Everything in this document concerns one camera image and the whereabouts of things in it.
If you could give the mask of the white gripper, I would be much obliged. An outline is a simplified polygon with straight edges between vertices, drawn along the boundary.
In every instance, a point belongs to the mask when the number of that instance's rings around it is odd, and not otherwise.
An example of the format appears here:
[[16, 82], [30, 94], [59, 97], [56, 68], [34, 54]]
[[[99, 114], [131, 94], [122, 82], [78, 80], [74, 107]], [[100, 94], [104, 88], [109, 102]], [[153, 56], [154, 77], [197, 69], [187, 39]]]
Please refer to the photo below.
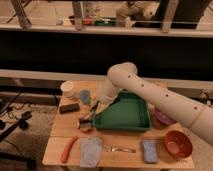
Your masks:
[[110, 97], [105, 96], [102, 100], [98, 99], [96, 96], [91, 98], [91, 109], [83, 115], [80, 120], [91, 120], [91, 124], [93, 124], [95, 118], [99, 115], [96, 112], [103, 112], [106, 108], [108, 108], [116, 99], [116, 96]]

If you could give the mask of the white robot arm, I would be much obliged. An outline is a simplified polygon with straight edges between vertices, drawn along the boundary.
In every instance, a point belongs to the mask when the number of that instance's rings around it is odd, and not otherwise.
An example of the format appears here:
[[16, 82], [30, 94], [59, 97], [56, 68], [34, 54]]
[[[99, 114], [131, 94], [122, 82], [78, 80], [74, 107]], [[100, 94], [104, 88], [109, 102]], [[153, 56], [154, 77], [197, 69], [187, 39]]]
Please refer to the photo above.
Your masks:
[[151, 103], [213, 146], [213, 108], [140, 78], [136, 65], [131, 62], [108, 69], [106, 79], [97, 87], [95, 98], [91, 100], [96, 113], [108, 108], [122, 89]]

